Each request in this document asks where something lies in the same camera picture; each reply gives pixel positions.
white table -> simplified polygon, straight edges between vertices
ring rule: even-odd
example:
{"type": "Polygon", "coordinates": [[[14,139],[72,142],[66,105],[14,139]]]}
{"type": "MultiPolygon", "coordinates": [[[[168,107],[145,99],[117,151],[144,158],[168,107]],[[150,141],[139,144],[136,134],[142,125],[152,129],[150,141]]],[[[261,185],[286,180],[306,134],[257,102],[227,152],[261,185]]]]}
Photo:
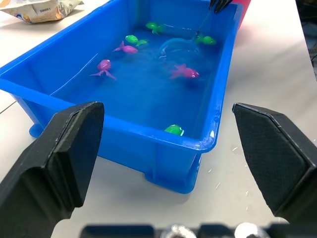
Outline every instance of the white table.
{"type": "MultiPolygon", "coordinates": [[[[1,64],[85,14],[87,11],[78,10],[60,22],[27,29],[22,29],[25,23],[14,18],[0,20],[0,34],[5,33],[0,38],[1,64]],[[13,51],[20,34],[25,34],[25,45],[13,51]]],[[[97,158],[85,205],[76,209],[70,220],[61,221],[52,237],[77,238],[91,223],[151,223],[164,227],[178,222],[191,227],[206,222],[234,226],[245,221],[258,225],[279,221],[265,204],[241,154],[231,112],[235,102],[284,113],[312,141],[317,138],[317,83],[294,0],[251,2],[236,39],[217,146],[203,155],[191,194],[157,187],[139,172],[97,158]]],[[[33,141],[28,134],[31,125],[17,103],[0,114],[0,180],[33,141]]]]}

plastic bag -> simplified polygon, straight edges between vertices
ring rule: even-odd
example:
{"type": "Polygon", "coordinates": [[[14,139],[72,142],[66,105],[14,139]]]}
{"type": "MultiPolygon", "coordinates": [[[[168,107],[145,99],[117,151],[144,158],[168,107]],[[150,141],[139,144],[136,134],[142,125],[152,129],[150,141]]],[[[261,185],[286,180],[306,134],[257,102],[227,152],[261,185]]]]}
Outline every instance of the plastic bag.
{"type": "Polygon", "coordinates": [[[81,0],[0,0],[0,10],[30,23],[65,18],[81,0]]]}

magenta toy fish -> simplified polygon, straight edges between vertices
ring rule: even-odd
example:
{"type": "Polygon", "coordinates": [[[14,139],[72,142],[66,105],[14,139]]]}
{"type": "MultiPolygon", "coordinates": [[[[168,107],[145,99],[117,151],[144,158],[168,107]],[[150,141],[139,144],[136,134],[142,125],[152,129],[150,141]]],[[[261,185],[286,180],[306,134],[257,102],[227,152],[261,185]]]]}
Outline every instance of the magenta toy fish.
{"type": "Polygon", "coordinates": [[[191,68],[187,68],[186,64],[182,64],[181,66],[175,65],[177,70],[171,70],[172,76],[171,79],[178,78],[180,76],[184,76],[186,78],[198,78],[199,73],[191,68]]]}
{"type": "Polygon", "coordinates": [[[122,41],[119,48],[114,49],[113,51],[121,51],[121,50],[123,50],[124,52],[126,52],[128,54],[135,54],[138,52],[138,50],[136,48],[134,48],[133,46],[125,46],[124,41],[122,41]]]}
{"type": "Polygon", "coordinates": [[[97,69],[99,70],[99,73],[91,74],[90,76],[101,76],[103,73],[106,73],[108,77],[113,78],[114,80],[117,80],[114,76],[112,76],[108,70],[111,69],[111,62],[108,59],[102,60],[98,65],[97,69]]]}

green toy fish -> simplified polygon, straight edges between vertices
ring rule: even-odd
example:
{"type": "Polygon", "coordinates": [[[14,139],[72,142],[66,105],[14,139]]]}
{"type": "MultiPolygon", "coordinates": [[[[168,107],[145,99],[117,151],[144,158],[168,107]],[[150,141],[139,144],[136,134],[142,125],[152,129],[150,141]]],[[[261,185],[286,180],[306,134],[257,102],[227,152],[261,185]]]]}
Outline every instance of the green toy fish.
{"type": "Polygon", "coordinates": [[[210,36],[203,36],[203,35],[199,35],[197,36],[196,40],[195,40],[196,44],[199,43],[203,43],[205,45],[214,45],[216,44],[216,40],[211,38],[210,36]]]}
{"type": "Polygon", "coordinates": [[[165,129],[166,132],[172,133],[175,135],[180,135],[182,136],[184,134],[184,130],[178,126],[178,125],[170,125],[168,128],[165,129]]]}
{"type": "Polygon", "coordinates": [[[152,30],[153,34],[159,34],[163,32],[164,29],[164,25],[160,25],[158,26],[156,23],[154,22],[149,22],[148,24],[146,24],[146,27],[152,30]]]}
{"type": "Polygon", "coordinates": [[[125,40],[129,43],[136,44],[137,47],[148,43],[147,40],[138,40],[138,38],[133,35],[126,36],[125,40]]]}

toy fish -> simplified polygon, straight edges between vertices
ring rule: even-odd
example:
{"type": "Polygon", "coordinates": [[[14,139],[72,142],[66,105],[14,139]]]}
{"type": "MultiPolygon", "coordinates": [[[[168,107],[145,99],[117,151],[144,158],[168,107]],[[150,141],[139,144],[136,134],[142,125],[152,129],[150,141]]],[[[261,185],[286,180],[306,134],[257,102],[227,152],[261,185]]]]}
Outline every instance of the toy fish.
{"type": "Polygon", "coordinates": [[[172,76],[170,79],[175,79],[180,76],[184,76],[186,78],[198,78],[199,73],[191,68],[187,68],[186,64],[182,64],[181,66],[175,65],[177,70],[171,70],[172,76]]]}
{"type": "Polygon", "coordinates": [[[138,40],[138,38],[133,35],[126,36],[125,40],[129,43],[136,44],[137,47],[148,43],[147,40],[138,40]]]}
{"type": "Polygon", "coordinates": [[[108,59],[102,60],[98,65],[97,69],[99,70],[98,73],[91,74],[90,76],[101,76],[103,73],[106,73],[108,77],[113,78],[114,80],[117,80],[114,76],[112,76],[108,70],[111,69],[111,62],[108,59]]]}
{"type": "Polygon", "coordinates": [[[160,25],[158,26],[156,23],[154,22],[149,22],[148,24],[146,24],[146,27],[152,30],[153,34],[159,34],[163,32],[164,29],[164,25],[160,25]]]}
{"type": "Polygon", "coordinates": [[[203,43],[205,45],[214,45],[216,44],[216,40],[211,38],[210,36],[203,36],[203,35],[199,35],[197,36],[196,40],[195,40],[196,44],[199,43],[203,43]]]}
{"type": "Polygon", "coordinates": [[[168,132],[168,133],[172,133],[175,135],[180,135],[182,136],[184,134],[184,130],[178,126],[178,125],[170,125],[168,128],[166,128],[164,131],[168,132]]]}
{"type": "Polygon", "coordinates": [[[124,52],[128,54],[135,54],[138,52],[138,50],[134,48],[133,46],[125,46],[123,41],[120,44],[119,48],[116,48],[113,51],[121,51],[121,50],[123,50],[124,52]]]}

